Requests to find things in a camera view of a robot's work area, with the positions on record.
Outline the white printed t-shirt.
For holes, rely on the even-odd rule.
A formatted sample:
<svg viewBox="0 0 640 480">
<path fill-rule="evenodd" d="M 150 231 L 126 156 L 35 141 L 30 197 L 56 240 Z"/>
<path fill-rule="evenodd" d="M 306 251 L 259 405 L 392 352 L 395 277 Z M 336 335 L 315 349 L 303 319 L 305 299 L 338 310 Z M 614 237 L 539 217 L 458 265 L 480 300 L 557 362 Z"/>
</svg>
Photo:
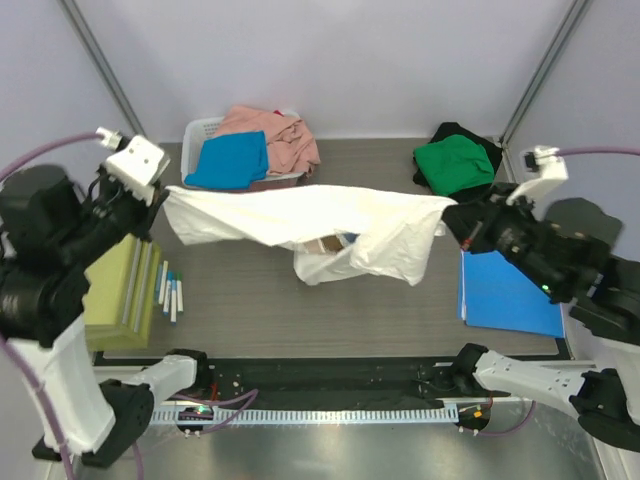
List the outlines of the white printed t-shirt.
<svg viewBox="0 0 640 480">
<path fill-rule="evenodd" d="M 424 277 L 442 216 L 454 200 L 368 188 L 309 185 L 251 193 L 172 186 L 164 203 L 185 245 L 250 240 L 293 252 L 304 283 L 365 274 L 411 286 Z"/>
</svg>

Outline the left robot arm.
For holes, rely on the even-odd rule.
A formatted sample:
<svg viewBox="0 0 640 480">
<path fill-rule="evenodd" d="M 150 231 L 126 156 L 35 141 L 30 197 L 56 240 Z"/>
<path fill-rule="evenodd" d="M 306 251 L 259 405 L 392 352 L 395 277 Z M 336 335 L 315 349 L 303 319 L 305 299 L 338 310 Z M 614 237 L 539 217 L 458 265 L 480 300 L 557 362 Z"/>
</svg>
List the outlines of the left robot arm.
<svg viewBox="0 0 640 480">
<path fill-rule="evenodd" d="M 2 229 L 14 255 L 1 263 L 1 343 L 35 400 L 44 435 L 36 459 L 107 468 L 146 431 L 156 406 L 211 391 L 204 353 L 170 351 L 127 381 L 98 381 L 85 340 L 87 269 L 126 236 L 147 239 L 168 193 L 142 200 L 101 173 L 99 197 L 80 197 L 65 170 L 39 165 L 11 174 L 1 191 Z"/>
</svg>

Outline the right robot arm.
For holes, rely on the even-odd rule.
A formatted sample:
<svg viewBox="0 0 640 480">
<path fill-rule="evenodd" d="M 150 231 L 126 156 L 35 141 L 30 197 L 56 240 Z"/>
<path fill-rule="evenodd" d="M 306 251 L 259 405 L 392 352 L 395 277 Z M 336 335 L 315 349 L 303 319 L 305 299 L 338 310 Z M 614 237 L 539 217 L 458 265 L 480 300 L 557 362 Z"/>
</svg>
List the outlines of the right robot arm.
<svg viewBox="0 0 640 480">
<path fill-rule="evenodd" d="M 513 184 L 448 206 L 442 219 L 462 250 L 496 252 L 601 345 L 604 369 L 563 370 L 466 344 L 449 367 L 453 388 L 471 396 L 506 393 L 577 420 L 594 439 L 639 450 L 639 263 L 614 254 L 622 222 L 584 198 L 551 203 L 510 199 Z"/>
</svg>

